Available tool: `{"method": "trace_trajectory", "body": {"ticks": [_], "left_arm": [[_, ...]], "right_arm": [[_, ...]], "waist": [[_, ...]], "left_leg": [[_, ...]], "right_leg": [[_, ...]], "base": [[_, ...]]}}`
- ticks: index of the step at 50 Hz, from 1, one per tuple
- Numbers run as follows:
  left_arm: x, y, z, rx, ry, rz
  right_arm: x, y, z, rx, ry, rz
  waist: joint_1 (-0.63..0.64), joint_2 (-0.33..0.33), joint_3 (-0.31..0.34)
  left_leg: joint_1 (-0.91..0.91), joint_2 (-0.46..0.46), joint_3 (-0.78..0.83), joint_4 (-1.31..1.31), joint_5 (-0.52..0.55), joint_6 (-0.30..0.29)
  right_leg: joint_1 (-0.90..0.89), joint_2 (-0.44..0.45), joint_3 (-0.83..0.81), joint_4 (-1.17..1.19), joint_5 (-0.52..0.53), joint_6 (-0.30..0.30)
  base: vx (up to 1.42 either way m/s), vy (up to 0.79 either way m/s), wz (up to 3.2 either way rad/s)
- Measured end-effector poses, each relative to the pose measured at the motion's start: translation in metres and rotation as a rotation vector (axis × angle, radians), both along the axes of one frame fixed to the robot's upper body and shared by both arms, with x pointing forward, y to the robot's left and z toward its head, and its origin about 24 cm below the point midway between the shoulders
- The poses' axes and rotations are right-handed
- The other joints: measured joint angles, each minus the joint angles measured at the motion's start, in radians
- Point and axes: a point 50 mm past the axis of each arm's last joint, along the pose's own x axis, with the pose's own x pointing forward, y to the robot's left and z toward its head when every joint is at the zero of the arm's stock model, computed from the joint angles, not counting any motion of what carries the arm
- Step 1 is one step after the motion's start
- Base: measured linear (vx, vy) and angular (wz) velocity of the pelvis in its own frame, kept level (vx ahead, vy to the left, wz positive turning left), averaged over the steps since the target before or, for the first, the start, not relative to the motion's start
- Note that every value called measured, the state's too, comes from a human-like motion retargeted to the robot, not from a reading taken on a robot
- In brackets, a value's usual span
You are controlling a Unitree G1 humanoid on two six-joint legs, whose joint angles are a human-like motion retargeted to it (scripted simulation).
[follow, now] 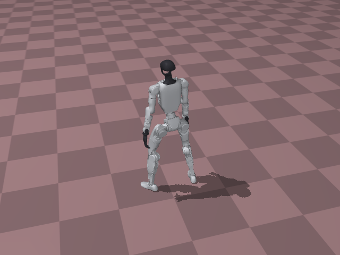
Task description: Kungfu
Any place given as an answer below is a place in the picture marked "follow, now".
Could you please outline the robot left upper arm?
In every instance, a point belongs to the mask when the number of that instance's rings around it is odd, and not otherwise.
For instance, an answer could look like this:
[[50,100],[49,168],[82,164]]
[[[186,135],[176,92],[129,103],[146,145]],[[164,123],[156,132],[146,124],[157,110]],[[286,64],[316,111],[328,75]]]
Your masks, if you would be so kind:
[[159,84],[155,84],[149,87],[149,108],[150,108],[150,114],[153,114],[155,112],[155,104],[156,104],[156,94],[159,93]]

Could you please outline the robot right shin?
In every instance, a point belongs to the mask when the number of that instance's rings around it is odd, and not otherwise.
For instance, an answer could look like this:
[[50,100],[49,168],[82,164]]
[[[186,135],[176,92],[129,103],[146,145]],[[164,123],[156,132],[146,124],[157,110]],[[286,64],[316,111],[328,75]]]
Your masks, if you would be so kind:
[[194,176],[194,170],[193,170],[193,156],[192,156],[192,151],[191,151],[191,147],[189,146],[189,151],[190,151],[190,154],[189,155],[185,155],[185,159],[186,159],[186,163],[189,167],[189,170],[190,170],[190,174],[192,176]]

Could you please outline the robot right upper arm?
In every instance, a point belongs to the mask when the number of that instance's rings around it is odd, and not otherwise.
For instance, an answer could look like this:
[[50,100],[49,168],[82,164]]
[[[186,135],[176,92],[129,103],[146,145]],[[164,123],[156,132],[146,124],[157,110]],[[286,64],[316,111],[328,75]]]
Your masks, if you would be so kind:
[[187,104],[188,103],[188,86],[189,86],[189,83],[184,78],[179,78],[179,80],[180,80],[181,85],[182,85],[181,104]]

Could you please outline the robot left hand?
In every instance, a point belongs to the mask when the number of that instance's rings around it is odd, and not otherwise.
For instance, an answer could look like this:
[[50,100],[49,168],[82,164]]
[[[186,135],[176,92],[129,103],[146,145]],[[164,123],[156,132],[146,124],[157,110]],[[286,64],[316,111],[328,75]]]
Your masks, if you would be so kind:
[[142,134],[143,134],[144,145],[146,148],[149,149],[150,147],[147,145],[147,135],[149,135],[149,130],[145,129],[145,131]]

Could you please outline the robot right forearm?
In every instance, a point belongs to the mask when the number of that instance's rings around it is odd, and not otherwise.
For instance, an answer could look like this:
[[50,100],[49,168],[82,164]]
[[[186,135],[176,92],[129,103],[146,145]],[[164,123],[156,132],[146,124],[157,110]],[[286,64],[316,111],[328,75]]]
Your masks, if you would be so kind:
[[189,100],[188,100],[187,104],[182,104],[182,117],[183,117],[183,119],[185,119],[185,117],[188,116],[188,114],[189,114]]

